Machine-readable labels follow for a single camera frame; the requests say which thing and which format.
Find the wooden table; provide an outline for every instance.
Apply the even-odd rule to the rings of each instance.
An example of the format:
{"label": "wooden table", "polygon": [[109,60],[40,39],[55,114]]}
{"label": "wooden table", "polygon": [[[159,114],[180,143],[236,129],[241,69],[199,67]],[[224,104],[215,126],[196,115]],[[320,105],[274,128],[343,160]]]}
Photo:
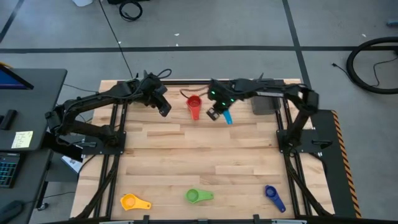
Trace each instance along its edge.
{"label": "wooden table", "polygon": [[[116,80],[102,81],[100,91],[115,84]],[[287,173],[275,134],[275,115],[256,116],[249,100],[238,101],[230,109],[233,125],[227,125],[223,118],[214,122],[205,114],[213,103],[202,97],[200,120],[192,121],[179,89],[198,87],[167,86],[165,97],[172,110],[166,118],[157,109],[129,105],[126,150],[119,163],[112,219],[140,220],[143,215],[150,215],[151,220],[251,219],[254,214],[261,218],[293,218]],[[291,102],[290,110],[294,119],[298,110]],[[109,124],[111,111],[111,105],[96,109],[93,124]],[[333,213],[322,163],[307,154],[300,156],[308,188]],[[82,170],[71,217],[78,215],[97,191],[102,161],[103,156],[96,156]],[[267,184],[278,190],[286,212],[280,213],[265,198]],[[213,191],[215,197],[192,205],[184,197],[190,188]],[[301,193],[296,189],[303,214]],[[119,201],[124,194],[135,194],[151,202],[152,208],[124,211]],[[101,215],[107,196],[105,192]]]}

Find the yellow sticky note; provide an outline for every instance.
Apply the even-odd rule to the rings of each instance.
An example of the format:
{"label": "yellow sticky note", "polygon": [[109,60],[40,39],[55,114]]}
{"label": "yellow sticky note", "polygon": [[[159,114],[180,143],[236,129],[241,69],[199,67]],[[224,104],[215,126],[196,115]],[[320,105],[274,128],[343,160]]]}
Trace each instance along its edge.
{"label": "yellow sticky note", "polygon": [[30,140],[32,140],[33,131],[19,131],[15,133],[14,142],[12,143],[12,149],[20,149],[29,147]]}

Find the orange and black hazard stripe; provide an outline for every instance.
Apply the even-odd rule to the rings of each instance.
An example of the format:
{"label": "orange and black hazard stripe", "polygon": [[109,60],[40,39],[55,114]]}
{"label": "orange and black hazard stripe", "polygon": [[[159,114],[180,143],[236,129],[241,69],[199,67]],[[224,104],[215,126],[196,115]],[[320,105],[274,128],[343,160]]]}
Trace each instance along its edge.
{"label": "orange and black hazard stripe", "polygon": [[338,142],[340,144],[341,155],[343,156],[343,162],[344,162],[344,167],[345,167],[345,170],[346,170],[347,181],[348,181],[348,185],[349,185],[349,191],[351,192],[351,198],[353,199],[355,215],[356,215],[356,218],[361,218],[361,211],[359,210],[358,198],[356,197],[356,193],[355,193],[353,175],[351,173],[351,169],[349,168],[349,163],[348,163],[348,158],[347,158],[347,151],[346,151],[346,148],[344,146],[343,135],[341,133],[340,123],[338,122],[337,112],[332,110],[331,113],[333,113],[333,117],[335,119]]}

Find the yellow measuring spoon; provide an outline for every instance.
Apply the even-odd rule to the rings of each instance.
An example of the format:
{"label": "yellow measuring spoon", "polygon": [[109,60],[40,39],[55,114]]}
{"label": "yellow measuring spoon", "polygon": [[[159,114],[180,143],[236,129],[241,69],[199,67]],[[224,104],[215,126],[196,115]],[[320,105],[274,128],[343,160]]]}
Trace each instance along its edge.
{"label": "yellow measuring spoon", "polygon": [[133,194],[126,194],[125,196],[123,196],[120,199],[120,202],[122,203],[122,207],[126,211],[130,210],[130,209],[136,209],[136,208],[150,209],[152,206],[151,203],[141,200]]}

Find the gray floor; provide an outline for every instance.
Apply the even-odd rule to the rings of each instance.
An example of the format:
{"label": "gray floor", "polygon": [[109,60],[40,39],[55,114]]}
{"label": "gray floor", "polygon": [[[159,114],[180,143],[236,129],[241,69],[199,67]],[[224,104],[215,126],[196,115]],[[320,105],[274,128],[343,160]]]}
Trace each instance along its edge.
{"label": "gray floor", "polygon": [[[0,29],[18,0],[0,1]],[[116,6],[103,2],[122,47],[222,45],[293,46],[282,0],[152,0],[144,14],[125,22]],[[398,34],[388,28],[398,19],[392,0],[289,0],[301,46],[354,46],[369,39]],[[97,1],[76,7],[66,0],[25,0],[1,49],[117,47]],[[132,72],[172,68],[170,78],[302,78],[294,51],[166,51],[126,52]],[[303,52],[321,108],[337,110],[353,171],[359,205],[366,218],[398,220],[398,96],[374,95],[352,85],[344,67],[349,52]],[[372,65],[394,58],[392,52],[365,52],[355,67],[375,83]],[[95,90],[102,79],[129,78],[119,53],[0,54],[0,61],[20,68],[66,68],[66,83]],[[398,61],[378,67],[382,87],[398,85]],[[62,90],[59,102],[81,92]],[[84,114],[88,119],[91,113]],[[47,195],[74,190],[75,184],[52,184]],[[34,213],[31,223],[66,220],[73,194],[49,198],[51,209]]]}

